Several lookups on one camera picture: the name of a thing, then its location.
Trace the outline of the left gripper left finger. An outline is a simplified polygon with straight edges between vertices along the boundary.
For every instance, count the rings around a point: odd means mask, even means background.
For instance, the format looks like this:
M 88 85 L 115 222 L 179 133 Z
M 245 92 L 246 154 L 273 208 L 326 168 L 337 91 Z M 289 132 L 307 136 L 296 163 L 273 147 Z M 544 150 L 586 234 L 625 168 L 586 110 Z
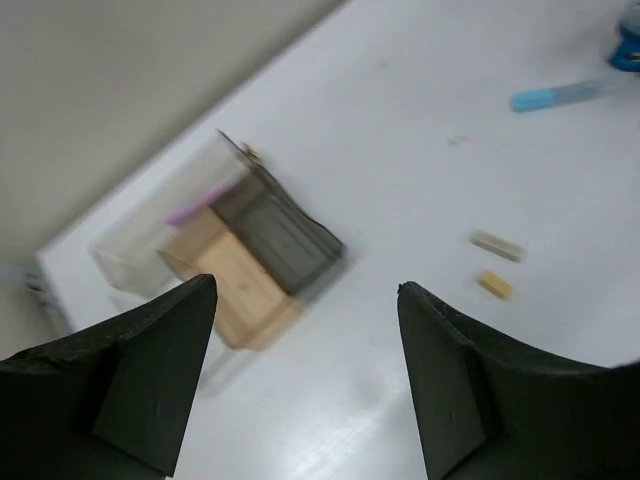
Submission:
M 217 305 L 200 274 L 1 363 L 5 479 L 175 474 Z

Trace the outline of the blue highlighter pen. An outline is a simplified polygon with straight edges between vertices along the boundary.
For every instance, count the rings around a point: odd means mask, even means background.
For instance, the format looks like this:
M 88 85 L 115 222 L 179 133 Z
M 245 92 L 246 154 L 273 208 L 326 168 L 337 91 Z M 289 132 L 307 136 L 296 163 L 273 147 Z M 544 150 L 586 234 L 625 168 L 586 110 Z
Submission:
M 513 112 L 527 113 L 590 101 L 601 97 L 606 90 L 601 80 L 527 90 L 512 95 L 509 106 Z

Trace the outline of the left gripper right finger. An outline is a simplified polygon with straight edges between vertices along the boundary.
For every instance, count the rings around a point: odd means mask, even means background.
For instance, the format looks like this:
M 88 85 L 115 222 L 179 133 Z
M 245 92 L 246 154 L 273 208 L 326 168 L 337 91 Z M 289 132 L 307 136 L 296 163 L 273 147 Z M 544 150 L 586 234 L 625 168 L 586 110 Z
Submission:
M 639 366 L 564 358 L 469 317 L 419 284 L 397 312 L 431 479 L 635 479 Z

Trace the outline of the pink highlighter pen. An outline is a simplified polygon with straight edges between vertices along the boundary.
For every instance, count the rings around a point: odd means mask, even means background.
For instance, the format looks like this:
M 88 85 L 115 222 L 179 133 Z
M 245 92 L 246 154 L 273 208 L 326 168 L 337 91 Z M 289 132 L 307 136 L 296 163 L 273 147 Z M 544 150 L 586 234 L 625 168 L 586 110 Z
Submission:
M 228 193 L 237 183 L 238 178 L 231 179 L 221 183 L 220 185 L 212 188 L 211 190 L 201 194 L 194 200 L 190 200 L 184 205 L 181 205 L 172 210 L 164 219 L 164 222 L 170 226 L 180 226 L 186 221 L 191 219 L 195 214 L 201 210 L 207 208 L 216 199 L 220 198 L 224 194 Z

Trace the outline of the blue patterned tape roll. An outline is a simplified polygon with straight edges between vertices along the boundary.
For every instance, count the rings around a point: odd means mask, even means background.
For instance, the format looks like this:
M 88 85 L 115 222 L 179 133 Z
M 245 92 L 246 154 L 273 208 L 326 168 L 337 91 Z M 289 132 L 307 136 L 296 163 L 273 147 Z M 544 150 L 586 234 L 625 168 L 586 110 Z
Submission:
M 617 24 L 618 39 L 608 63 L 621 71 L 639 72 L 639 2 L 628 1 Z

